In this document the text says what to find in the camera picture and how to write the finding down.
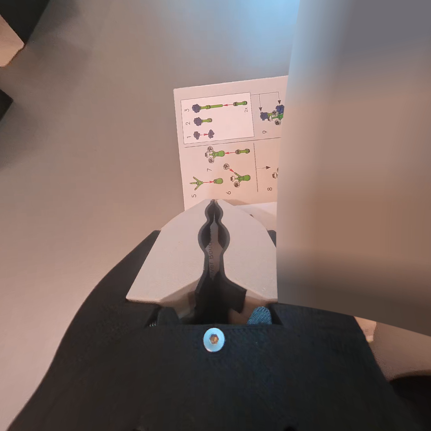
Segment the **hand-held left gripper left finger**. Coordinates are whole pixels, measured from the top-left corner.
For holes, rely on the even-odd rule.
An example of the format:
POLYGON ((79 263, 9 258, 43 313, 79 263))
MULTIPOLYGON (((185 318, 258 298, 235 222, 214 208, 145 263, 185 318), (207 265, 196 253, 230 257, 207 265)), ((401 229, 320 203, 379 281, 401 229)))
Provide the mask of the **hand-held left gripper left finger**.
POLYGON ((205 199, 162 227, 126 295, 128 301, 171 307, 180 318, 192 313, 207 261, 202 233, 210 224, 212 204, 205 199))

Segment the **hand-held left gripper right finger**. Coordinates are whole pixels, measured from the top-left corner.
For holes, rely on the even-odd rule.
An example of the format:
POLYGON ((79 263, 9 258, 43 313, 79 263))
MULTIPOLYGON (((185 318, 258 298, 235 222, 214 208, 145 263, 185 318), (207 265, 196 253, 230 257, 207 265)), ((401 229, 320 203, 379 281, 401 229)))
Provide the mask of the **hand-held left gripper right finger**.
POLYGON ((227 321, 245 324, 259 306, 276 303, 276 245, 264 225, 227 201, 214 204, 222 248, 216 275, 227 321))

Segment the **white lego instruction booklet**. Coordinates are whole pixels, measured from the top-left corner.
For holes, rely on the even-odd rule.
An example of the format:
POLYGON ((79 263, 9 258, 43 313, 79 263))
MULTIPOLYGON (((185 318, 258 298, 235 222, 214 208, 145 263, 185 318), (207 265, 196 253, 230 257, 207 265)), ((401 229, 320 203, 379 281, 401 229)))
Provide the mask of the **white lego instruction booklet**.
POLYGON ((174 89, 185 209, 223 199, 276 231, 288 76, 174 89))

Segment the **black object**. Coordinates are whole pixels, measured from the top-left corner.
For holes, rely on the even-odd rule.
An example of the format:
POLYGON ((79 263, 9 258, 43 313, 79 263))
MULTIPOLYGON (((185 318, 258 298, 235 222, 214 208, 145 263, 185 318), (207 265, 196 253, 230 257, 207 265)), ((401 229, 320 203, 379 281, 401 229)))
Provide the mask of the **black object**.
POLYGON ((13 102, 14 102, 13 98, 1 89, 0 90, 0 121, 3 119, 8 109, 13 104, 13 102))

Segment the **beige box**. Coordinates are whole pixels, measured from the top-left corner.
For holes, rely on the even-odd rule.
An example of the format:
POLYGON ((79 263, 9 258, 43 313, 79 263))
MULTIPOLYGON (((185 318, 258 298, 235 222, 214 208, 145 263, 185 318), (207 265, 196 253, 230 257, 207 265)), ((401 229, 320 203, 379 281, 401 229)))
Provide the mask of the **beige box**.
POLYGON ((24 48, 24 42, 8 22, 0 16, 0 67, 6 67, 24 48))

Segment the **black divider panel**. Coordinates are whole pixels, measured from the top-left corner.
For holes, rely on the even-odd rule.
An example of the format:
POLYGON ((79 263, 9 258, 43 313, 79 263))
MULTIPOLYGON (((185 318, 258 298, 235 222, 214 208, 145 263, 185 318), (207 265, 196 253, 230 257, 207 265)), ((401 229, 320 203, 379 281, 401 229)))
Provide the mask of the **black divider panel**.
POLYGON ((1 0, 0 15, 27 42, 38 24, 49 0, 1 0))

